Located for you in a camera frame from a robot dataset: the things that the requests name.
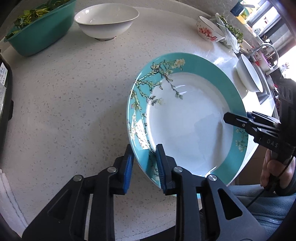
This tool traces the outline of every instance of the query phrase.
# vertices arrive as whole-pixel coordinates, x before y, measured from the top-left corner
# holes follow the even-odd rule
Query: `sleeve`
[[[285,189],[280,188],[278,185],[275,189],[275,192],[279,196],[290,196],[296,192],[296,166],[290,184]]]

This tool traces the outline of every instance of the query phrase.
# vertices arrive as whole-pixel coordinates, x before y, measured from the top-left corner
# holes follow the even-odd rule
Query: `red flower print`
[[[217,37],[212,35],[212,31],[206,27],[200,28],[199,32],[205,35],[209,40],[216,41]]]

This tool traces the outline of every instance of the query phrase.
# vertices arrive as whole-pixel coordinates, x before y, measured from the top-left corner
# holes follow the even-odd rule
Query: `metal screw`
[[[183,168],[182,167],[174,167],[174,172],[182,172]]]
[[[116,167],[108,167],[107,171],[112,173],[112,172],[116,172],[117,169]]]
[[[74,177],[73,177],[73,181],[75,181],[75,182],[79,182],[79,181],[81,181],[82,180],[82,176],[81,175],[75,175]]]
[[[208,177],[208,179],[210,179],[213,182],[217,180],[217,176],[214,174],[208,175],[207,177]]]

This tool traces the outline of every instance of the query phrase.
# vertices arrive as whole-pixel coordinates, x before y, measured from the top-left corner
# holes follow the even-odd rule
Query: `green vegetable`
[[[241,44],[244,39],[243,34],[238,29],[230,25],[224,16],[219,16],[219,18],[222,20],[225,27],[234,35],[234,37],[237,39],[237,42]]]
[[[5,36],[5,38],[9,39],[25,26],[34,22],[35,20],[52,11],[53,9],[62,6],[68,1],[70,0],[49,0],[47,3],[42,4],[36,9],[24,10],[24,14],[16,19],[14,27],[12,28],[11,32]]]

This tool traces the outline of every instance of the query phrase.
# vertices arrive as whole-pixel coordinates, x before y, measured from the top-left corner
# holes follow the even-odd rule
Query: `plate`
[[[246,116],[235,86],[211,62],[188,53],[149,62],[127,105],[129,139],[143,172],[160,187],[155,147],[161,143],[178,166],[229,184],[243,162],[248,134],[224,123],[228,111]]]

